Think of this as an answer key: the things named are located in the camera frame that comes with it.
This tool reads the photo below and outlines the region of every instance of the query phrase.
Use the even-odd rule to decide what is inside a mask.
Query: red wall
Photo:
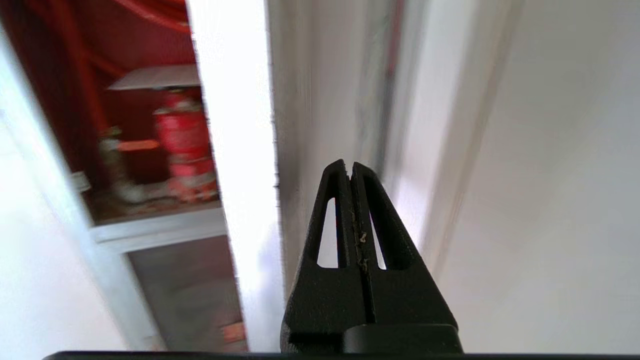
[[[190,35],[142,19],[114,0],[69,1],[84,46],[126,72],[141,67],[194,63]],[[176,0],[156,0],[186,11]],[[48,2],[33,0],[40,7]],[[84,93],[71,67],[65,43],[50,11],[48,19],[33,11],[28,0],[0,1],[3,24],[20,56],[54,134],[73,171],[84,170],[94,188],[108,186],[97,152],[97,130],[90,121]],[[155,138],[152,112],[161,105],[153,90],[114,92],[117,80],[92,65],[95,87],[109,125],[122,130],[123,140]],[[168,177],[162,149],[125,154],[127,170],[139,183]]]

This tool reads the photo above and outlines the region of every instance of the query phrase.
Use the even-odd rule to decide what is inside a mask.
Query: shelf
[[[134,70],[109,86],[109,90],[158,89],[200,86],[198,67],[166,65]]]
[[[97,225],[91,229],[97,243],[119,253],[212,238],[226,233],[225,214],[220,201],[192,206],[189,211],[182,213]]]

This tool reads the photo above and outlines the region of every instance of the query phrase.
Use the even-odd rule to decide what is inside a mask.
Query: white shelf edge
[[[225,235],[222,208],[98,225],[91,229],[94,240],[118,253],[160,247]]]

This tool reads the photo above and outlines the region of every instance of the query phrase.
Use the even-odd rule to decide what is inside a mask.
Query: white panel
[[[284,285],[266,5],[188,7],[249,348],[278,351]]]

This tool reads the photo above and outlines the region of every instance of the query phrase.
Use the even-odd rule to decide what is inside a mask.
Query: white wall
[[[392,119],[391,126],[405,122],[406,127],[402,129],[399,159],[388,160],[385,180],[391,187],[398,215],[418,248],[424,237],[477,6],[472,1],[430,1],[419,9],[423,34],[415,39],[416,44],[403,44],[419,48],[418,60],[412,69],[415,82],[408,84],[408,99],[402,101],[396,95],[395,103],[403,109],[394,109],[402,115],[396,115],[399,118]],[[403,56],[409,56],[401,50]],[[400,86],[396,88],[396,92],[401,90]]]
[[[0,112],[0,359],[123,350],[73,242],[29,173]]]
[[[304,129],[307,141],[303,144],[301,181],[305,199],[303,232],[297,239],[300,243],[305,240],[324,168],[344,159],[350,173],[354,161],[371,166],[377,154],[380,120],[374,119],[374,114],[381,99],[370,87],[376,82],[376,69],[383,69],[385,63],[379,52],[385,48],[380,45],[384,43],[380,32],[388,17],[378,16],[384,8],[384,1],[311,1],[309,120]],[[335,208],[330,206],[327,213],[335,214]],[[335,222],[325,222],[320,264],[337,266],[335,237]],[[291,258],[297,262],[298,256]]]
[[[307,231],[303,166],[310,122],[310,0],[266,2],[269,13],[273,120],[278,161],[285,299]]]
[[[640,3],[527,1],[438,284],[468,352],[640,352]]]

